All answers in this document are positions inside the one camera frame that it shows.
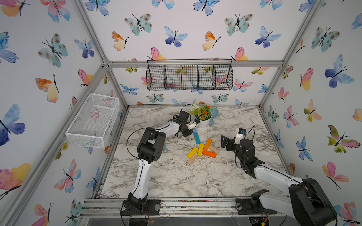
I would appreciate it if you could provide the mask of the amber orange block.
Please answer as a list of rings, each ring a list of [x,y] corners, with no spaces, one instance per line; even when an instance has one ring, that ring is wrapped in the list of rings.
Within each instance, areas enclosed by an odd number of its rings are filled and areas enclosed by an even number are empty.
[[[208,141],[206,142],[206,144],[204,145],[204,150],[208,150],[209,147],[211,146],[213,140],[212,139],[208,139]]]

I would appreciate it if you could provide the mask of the red orange block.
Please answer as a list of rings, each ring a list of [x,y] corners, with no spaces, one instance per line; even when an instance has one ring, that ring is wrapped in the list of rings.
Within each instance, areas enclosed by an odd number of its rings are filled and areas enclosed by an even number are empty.
[[[207,150],[203,150],[203,155],[211,157],[211,158],[216,158],[216,156],[217,156],[216,153],[210,152],[210,151],[207,151]]]

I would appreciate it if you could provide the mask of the teal block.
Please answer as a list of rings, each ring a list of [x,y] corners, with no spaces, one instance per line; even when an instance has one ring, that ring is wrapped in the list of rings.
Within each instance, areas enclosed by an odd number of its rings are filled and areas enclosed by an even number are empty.
[[[199,138],[199,135],[198,135],[198,132],[197,131],[193,131],[193,136],[195,138],[195,142],[197,145],[201,144],[200,142],[200,138]]]

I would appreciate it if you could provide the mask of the yellow block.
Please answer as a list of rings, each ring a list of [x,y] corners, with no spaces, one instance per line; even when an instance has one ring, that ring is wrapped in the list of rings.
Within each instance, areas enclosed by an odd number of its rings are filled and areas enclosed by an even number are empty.
[[[193,148],[193,149],[187,154],[187,158],[188,158],[188,159],[192,158],[198,151],[199,151],[199,149],[198,149],[197,147]]]
[[[203,150],[204,150],[204,144],[200,144],[198,149],[198,157],[201,157],[203,155]]]

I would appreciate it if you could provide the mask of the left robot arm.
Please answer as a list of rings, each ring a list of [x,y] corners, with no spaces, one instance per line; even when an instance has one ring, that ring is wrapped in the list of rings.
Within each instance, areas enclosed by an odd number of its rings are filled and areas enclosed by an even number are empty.
[[[139,160],[137,177],[126,203],[139,212],[144,212],[147,206],[148,183],[154,163],[163,153],[165,141],[172,135],[181,133],[188,137],[200,123],[198,119],[191,120],[191,115],[181,110],[174,115],[165,125],[159,128],[147,127],[137,146],[136,156]]]

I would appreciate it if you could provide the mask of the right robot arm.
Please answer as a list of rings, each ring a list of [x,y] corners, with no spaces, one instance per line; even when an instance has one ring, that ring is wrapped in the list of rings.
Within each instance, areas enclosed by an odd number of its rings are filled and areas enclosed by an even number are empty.
[[[234,153],[236,166],[254,179],[278,188],[282,195],[262,189],[251,195],[250,202],[237,202],[238,210],[253,213],[275,211],[295,219],[301,226],[326,226],[337,222],[337,213],[320,184],[312,179],[301,179],[268,167],[255,155],[252,140],[243,134],[235,138],[221,136],[221,147]]]

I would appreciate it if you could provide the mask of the natural wood block right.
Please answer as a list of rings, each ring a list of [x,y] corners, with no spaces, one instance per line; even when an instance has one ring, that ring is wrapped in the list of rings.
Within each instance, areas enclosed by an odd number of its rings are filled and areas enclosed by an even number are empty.
[[[220,152],[216,149],[216,148],[214,148],[213,146],[210,146],[209,148],[208,148],[211,152],[213,152],[213,153],[215,153],[216,155],[218,155]]]

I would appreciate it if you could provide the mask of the white pot with flowers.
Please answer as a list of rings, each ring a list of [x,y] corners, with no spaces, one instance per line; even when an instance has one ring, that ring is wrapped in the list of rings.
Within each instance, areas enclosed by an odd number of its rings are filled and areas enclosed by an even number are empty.
[[[194,101],[189,106],[189,113],[199,122],[198,128],[200,129],[205,129],[209,125],[212,118],[212,110],[211,105],[207,105],[204,102],[197,104]]]

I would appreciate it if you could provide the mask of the light blue dustpan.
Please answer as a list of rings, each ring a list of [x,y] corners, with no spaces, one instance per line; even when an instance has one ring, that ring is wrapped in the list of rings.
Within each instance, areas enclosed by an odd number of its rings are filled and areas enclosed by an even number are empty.
[[[214,125],[215,124],[215,118],[219,115],[218,109],[217,108],[213,108],[211,110],[211,117],[210,117],[210,121],[209,121],[209,125]]]

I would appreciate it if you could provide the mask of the natural wood printed block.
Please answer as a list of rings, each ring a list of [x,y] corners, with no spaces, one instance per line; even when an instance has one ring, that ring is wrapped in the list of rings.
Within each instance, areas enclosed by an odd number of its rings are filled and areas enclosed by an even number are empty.
[[[197,157],[198,156],[196,154],[193,155],[190,159],[188,159],[187,164],[191,165],[197,159]]]

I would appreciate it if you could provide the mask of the white mesh wall basket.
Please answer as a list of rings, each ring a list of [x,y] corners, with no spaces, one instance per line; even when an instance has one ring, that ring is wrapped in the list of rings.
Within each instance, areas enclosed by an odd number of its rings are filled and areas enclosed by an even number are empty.
[[[118,98],[90,93],[65,132],[69,143],[105,148],[119,110]]]

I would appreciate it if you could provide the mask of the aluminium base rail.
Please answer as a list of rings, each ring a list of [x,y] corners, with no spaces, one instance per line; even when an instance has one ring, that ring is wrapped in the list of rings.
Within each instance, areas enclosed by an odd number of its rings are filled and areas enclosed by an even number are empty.
[[[86,199],[80,216],[82,218],[119,218],[121,216],[140,218],[129,206],[124,207],[124,198]],[[152,217],[241,217],[241,216],[279,216],[277,207],[252,208],[251,197],[214,198],[149,198],[147,211]]]

